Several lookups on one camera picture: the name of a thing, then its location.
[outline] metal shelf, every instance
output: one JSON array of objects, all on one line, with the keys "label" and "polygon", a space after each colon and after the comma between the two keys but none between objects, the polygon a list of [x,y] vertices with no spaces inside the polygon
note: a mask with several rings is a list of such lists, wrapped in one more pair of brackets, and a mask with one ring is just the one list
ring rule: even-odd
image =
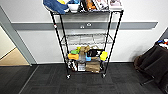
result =
[{"label": "metal shelf", "polygon": [[[96,34],[73,34],[66,35],[66,40],[68,45],[91,45],[91,44],[104,44],[106,41],[106,33],[96,33]],[[65,36],[61,40],[62,45],[65,46]],[[113,42],[112,37],[109,35],[107,43],[111,44]]]}]

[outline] orange object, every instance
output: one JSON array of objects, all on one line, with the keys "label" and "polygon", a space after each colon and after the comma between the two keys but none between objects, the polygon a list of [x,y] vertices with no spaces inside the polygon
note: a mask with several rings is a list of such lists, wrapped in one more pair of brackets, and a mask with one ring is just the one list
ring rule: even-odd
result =
[{"label": "orange object", "polygon": [[88,10],[96,9],[96,6],[94,6],[92,0],[86,0],[86,4],[87,4]]},{"label": "orange object", "polygon": [[78,60],[79,59],[79,54],[68,54],[68,58],[69,59],[74,59],[74,60]]}]

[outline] package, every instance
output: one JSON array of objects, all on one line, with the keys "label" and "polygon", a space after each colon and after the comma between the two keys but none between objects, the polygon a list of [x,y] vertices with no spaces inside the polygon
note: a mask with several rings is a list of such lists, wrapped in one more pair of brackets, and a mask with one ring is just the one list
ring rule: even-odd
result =
[{"label": "package", "polygon": [[85,71],[85,63],[78,63],[78,71]]},{"label": "package", "polygon": [[85,54],[85,46],[81,46],[80,55],[84,55],[84,54]]},{"label": "package", "polygon": [[98,61],[87,62],[85,69],[86,69],[86,71],[90,71],[90,72],[93,72],[93,73],[99,73],[100,62],[98,62]]}]

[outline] floor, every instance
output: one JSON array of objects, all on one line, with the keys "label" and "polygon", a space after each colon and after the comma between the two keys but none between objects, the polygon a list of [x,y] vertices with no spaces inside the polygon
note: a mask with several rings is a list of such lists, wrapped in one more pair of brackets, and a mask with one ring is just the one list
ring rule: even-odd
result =
[{"label": "floor", "polygon": [[15,48],[9,52],[6,56],[0,59],[0,66],[18,66],[18,65],[29,65],[20,51]]},{"label": "floor", "polygon": [[74,74],[66,79],[64,64],[0,67],[1,94],[163,94],[132,63],[109,63],[107,75]]}]

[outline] caster wheel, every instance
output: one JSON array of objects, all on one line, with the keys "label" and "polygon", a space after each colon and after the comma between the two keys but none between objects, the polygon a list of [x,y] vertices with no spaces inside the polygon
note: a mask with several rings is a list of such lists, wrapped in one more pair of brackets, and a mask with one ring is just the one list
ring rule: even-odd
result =
[{"label": "caster wheel", "polygon": [[102,78],[105,78],[106,77],[106,74],[102,74]]},{"label": "caster wheel", "polygon": [[67,75],[67,79],[70,79],[70,76],[71,76],[71,75]]}]

